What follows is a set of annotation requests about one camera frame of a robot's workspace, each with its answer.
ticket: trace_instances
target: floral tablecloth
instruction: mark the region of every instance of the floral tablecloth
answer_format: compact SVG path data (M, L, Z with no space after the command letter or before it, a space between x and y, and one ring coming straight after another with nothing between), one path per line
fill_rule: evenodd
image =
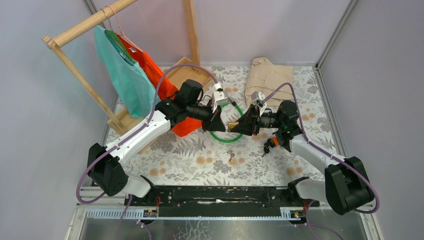
M244 90L250 67L209 69L216 73L228 95L245 112L248 106L244 101ZM294 67L294 90L306 134L335 153L330 125L311 66ZM205 92L206 95L210 93L210 89ZM119 101L116 111L122 107ZM235 107L228 105L223 108L221 116L227 123L238 119L240 114ZM324 179L311 164L282 147L271 148L270 153L262 157L264 143L273 137L272 132L272 129L261 129L257 136L243 136L234 143L222 143L201 129L185 137L168 131L143 154L138 153L127 170L148 177L156 185L286 186L302 176ZM237 136L228 132L217 132L216 135L223 139ZM111 129L107 141L118 137Z

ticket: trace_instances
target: green cable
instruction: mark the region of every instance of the green cable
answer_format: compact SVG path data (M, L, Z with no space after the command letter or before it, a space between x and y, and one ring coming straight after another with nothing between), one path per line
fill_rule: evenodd
M223 107L225 107L225 106L227 106L229 103L226 103L226 104L224 104L224 105L222 105L221 106L221 108L223 108ZM235 106L235 108L238 110L238 112L240 113L240 115L241 116L243 116L243 111L240 109L240 107L239 107L239 105L234 105ZM242 136L243 136L243 134L239 134L237 137L235 137L235 138L233 138L233 139L229 139L229 140L226 140L226 139L222 139L222 138L219 138L219 137L217 137L216 135L215 135L215 133L213 133L213 132L211 132L210 131L210 135L212 135L212 137L214 138L214 139L216 139L216 140L218 140L218 141L220 141L220 142L222 142L222 143L234 143L235 141L237 141L237 140L239 140Z

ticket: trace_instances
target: wooden rod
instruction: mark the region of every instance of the wooden rod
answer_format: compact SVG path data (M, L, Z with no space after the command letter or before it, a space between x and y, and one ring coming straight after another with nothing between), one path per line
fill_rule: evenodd
M129 5L135 3L137 0L118 0L112 3L110 6L115 10L115 12L120 12ZM108 18L114 15L114 12L109 8L105 7L104 12L102 10L94 13L93 15L86 18L84 21L78 23L77 25L69 28L68 30L62 32L61 34L53 37L54 42L61 48L71 42L72 40L78 38L83 33L94 28L96 25L106 21Z
M84 78L78 68L72 63L69 57L62 51L62 49L55 43L55 41L49 36L44 36L42 40L50 48L57 57L65 64L69 71L75 76L76 79L81 83L81 85L87 90L87 92L94 98L94 100L100 105L103 111L109 116L109 118L123 131L127 132L127 128L122 124L122 122L115 116L112 110L108 105L103 101L99 94L94 90L90 83Z
M200 66L198 32L196 29L195 8L193 0L182 0L185 23L187 24L188 43L190 44L191 60Z

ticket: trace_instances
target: wooden frame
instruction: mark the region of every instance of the wooden frame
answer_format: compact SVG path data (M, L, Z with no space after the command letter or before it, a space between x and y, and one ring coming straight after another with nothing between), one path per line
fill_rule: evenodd
M135 3L136 1L137 0L117 0L110 6L115 10L116 13L119 13L120 11ZM199 44L197 39L193 0L182 0L182 2L184 7L185 20L187 24L190 52L193 61L191 61L187 57L183 57L176 64L194 63L200 65ZM87 92L93 97L97 104L109 116L110 120L107 122L109 126L120 135L123 135L135 125L137 125L139 122L141 122L142 118L131 117L126 107L124 107L115 115L108 107L108 105L103 101L103 99L99 96L99 94L94 90L94 88L87 81L87 79L82 75L78 68L72 63L72 61L61 49L61 47L70 43L71 41L78 38L88 30L99 25L100 23L106 21L113 15L114 12L109 7L105 7L103 10L94 13L93 15L89 16L80 23L57 35L56 37L52 38L46 35L41 39L47 45L47 47L57 55L57 57L81 83L85 90L87 90ZM181 67L174 69L168 74L167 77L169 81L173 83L178 89L186 79L193 79L200 82L205 90L212 83L212 78L207 73L199 71L197 68L192 67Z

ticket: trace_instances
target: turquoise garment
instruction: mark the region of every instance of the turquoise garment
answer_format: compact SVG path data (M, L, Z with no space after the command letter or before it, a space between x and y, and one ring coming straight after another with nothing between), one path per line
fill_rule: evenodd
M118 52L101 26L94 27L98 58L106 65L110 80L131 117L144 118L152 110L155 87L138 62L129 64L125 54Z

